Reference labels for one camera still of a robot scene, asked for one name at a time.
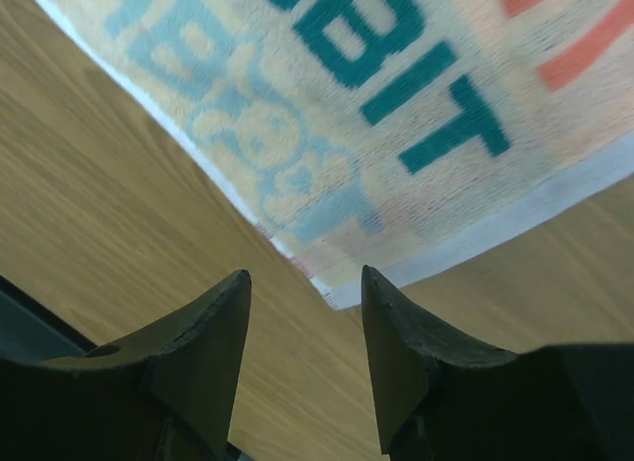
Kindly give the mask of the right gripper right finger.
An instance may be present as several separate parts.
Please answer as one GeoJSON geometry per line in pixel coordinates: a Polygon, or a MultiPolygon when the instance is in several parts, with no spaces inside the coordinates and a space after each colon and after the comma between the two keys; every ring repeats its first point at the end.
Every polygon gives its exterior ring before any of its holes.
{"type": "Polygon", "coordinates": [[[629,460],[633,347],[480,341],[364,267],[380,449],[392,460],[629,460]]]}

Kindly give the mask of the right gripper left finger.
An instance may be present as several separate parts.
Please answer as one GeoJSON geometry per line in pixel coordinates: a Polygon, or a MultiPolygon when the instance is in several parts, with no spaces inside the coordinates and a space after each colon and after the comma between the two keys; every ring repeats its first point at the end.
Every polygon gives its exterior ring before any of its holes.
{"type": "Polygon", "coordinates": [[[238,271],[187,305],[96,345],[1,285],[5,460],[237,460],[228,440],[249,325],[238,271]]]}

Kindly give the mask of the rabbit print towel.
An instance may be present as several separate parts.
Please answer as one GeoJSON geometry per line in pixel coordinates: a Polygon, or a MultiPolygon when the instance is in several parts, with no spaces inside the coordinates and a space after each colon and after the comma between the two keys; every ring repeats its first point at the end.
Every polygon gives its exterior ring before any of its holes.
{"type": "Polygon", "coordinates": [[[35,0],[336,309],[633,172],[633,0],[35,0]]]}

